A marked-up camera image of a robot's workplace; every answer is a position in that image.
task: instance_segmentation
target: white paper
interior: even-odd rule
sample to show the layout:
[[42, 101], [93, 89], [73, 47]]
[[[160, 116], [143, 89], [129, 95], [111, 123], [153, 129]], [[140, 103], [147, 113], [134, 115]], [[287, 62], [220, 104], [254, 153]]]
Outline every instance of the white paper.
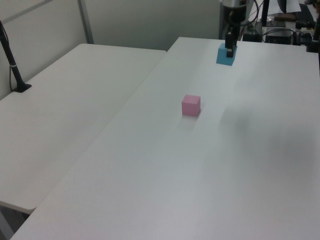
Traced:
[[[286, 0], [286, 12], [287, 13], [301, 12], [299, 0]], [[279, 7], [278, 0], [270, 0], [268, 15], [280, 14], [280, 13], [282, 13], [282, 11]]]

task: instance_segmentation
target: black stand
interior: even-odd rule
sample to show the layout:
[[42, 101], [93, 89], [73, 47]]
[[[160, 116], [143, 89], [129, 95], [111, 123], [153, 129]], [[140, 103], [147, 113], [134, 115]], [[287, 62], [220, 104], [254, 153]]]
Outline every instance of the black stand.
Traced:
[[281, 21], [273, 21], [273, 22], [267, 22], [268, 18], [268, 10], [269, 10], [269, 2], [270, 0], [264, 0], [263, 6], [262, 6], [262, 15], [261, 15], [261, 22], [262, 27], [285, 27], [286, 24]]
[[16, 88], [13, 91], [18, 93], [23, 93], [25, 90], [29, 89], [31, 85], [24, 83], [24, 81], [21, 78], [15, 58], [9, 46], [9, 42], [5, 33], [4, 26], [2, 25], [1, 21], [0, 21], [0, 41], [16, 80]]
[[312, 42], [309, 46], [306, 46], [306, 51], [309, 53], [320, 53], [320, 43], [319, 43], [319, 37], [320, 37], [320, 17], [316, 20], [315, 27], [314, 27], [314, 35], [312, 38]]

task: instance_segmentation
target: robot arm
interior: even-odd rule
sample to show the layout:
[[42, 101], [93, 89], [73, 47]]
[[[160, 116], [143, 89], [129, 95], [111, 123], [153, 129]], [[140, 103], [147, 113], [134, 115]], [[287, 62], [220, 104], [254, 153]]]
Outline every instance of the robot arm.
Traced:
[[249, 0], [222, 0], [224, 20], [228, 23], [225, 34], [225, 47], [227, 58], [234, 56], [237, 40], [240, 35], [241, 22], [246, 20]]

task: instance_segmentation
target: tabletop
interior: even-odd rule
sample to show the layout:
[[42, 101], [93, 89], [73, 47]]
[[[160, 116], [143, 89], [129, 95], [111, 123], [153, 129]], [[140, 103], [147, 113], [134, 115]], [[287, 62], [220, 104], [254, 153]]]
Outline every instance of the tabletop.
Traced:
[[318, 55], [221, 43], [179, 38], [12, 240], [318, 240]]
[[165, 55], [81, 44], [0, 101], [0, 205], [30, 214]]

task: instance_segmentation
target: equipment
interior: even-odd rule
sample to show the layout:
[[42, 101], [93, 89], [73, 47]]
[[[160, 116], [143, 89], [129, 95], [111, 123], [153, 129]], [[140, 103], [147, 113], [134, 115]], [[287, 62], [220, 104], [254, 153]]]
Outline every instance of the equipment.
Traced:
[[[237, 46], [237, 40], [240, 35], [241, 26], [249, 26], [249, 28], [244, 29], [243, 37], [245, 41], [258, 42], [261, 40], [261, 27], [267, 26], [267, 16], [268, 16], [268, 8], [269, 8], [270, 0], [263, 1], [262, 8], [262, 17], [261, 22], [262, 26], [258, 24], [253, 24], [259, 15], [260, 7], [256, 0], [254, 3], [256, 5], [256, 16], [255, 18], [247, 22], [245, 24], [241, 24], [241, 22], [246, 20], [246, 11], [248, 0], [222, 0], [223, 5], [223, 15], [224, 20], [229, 24], [227, 33], [225, 35], [225, 48], [226, 48], [226, 56], [227, 58], [232, 58], [234, 56], [235, 48]], [[287, 0], [277, 0], [280, 9], [286, 13], [287, 12]], [[272, 24], [272, 27], [280, 27], [278, 24]]]
[[260, 43], [262, 41], [261, 22], [254, 22], [252, 25], [245, 26], [243, 29], [242, 41]]
[[23, 93], [25, 90], [29, 89], [31, 85], [24, 83], [24, 81], [21, 78], [15, 58], [9, 46], [9, 40], [5, 31], [5, 28], [2, 25], [1, 21], [0, 21], [0, 41], [3, 47], [3, 50], [5, 52], [5, 55], [9, 61], [10, 68], [16, 80], [16, 89], [14, 89], [13, 91], [18, 93]]
[[281, 28], [266, 28], [265, 42], [269, 44], [290, 45], [292, 38], [295, 39], [295, 33]]
[[314, 34], [310, 45], [306, 46], [306, 51], [309, 53], [320, 53], [320, 17], [316, 20]]
[[315, 21], [296, 21], [295, 22], [295, 28], [296, 29], [302, 29], [302, 28], [307, 28], [307, 29], [314, 29], [316, 26]]

